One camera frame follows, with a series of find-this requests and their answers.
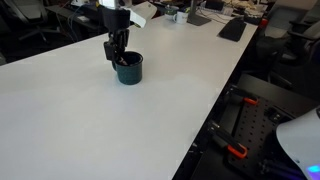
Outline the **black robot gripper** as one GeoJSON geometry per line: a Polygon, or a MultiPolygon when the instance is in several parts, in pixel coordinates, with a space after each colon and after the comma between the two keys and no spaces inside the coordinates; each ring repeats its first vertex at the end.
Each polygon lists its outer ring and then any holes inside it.
{"type": "MultiPolygon", "coordinates": [[[[108,29],[108,35],[118,44],[119,52],[123,53],[128,44],[130,11],[125,9],[109,9],[98,6],[103,25],[108,29]]],[[[117,58],[116,45],[113,42],[103,43],[106,58],[115,61],[117,58]]]]}

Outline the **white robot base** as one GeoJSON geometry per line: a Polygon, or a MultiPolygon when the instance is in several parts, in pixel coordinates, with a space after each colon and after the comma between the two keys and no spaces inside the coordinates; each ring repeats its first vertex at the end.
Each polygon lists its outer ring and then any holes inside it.
{"type": "Polygon", "coordinates": [[[308,180],[320,180],[320,107],[281,123],[276,137],[308,180]]]}

